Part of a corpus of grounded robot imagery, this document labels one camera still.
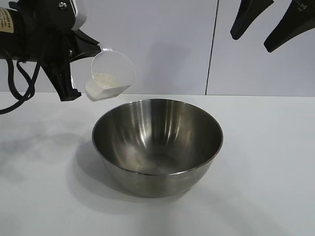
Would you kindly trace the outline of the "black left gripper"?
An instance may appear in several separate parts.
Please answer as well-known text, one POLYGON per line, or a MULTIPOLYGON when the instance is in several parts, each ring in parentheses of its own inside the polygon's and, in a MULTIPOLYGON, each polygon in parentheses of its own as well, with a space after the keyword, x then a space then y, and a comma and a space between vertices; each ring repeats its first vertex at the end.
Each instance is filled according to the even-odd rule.
POLYGON ((80 97, 71 81, 70 63, 101 52, 100 43, 80 30, 81 2, 23 0, 21 14, 27 29, 26 53, 37 57, 61 101, 80 97))

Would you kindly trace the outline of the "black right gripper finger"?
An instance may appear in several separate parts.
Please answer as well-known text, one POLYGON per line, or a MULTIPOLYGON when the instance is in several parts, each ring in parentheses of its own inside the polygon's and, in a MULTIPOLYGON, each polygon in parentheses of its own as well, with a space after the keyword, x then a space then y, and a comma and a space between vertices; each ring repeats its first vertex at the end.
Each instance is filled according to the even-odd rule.
POLYGON ((232 38, 239 39, 251 23, 273 3, 273 0, 241 0, 238 13, 230 30, 232 38))
POLYGON ((264 41, 268 52, 273 52, 294 37, 315 28, 315 2, 293 0, 278 25, 264 41))

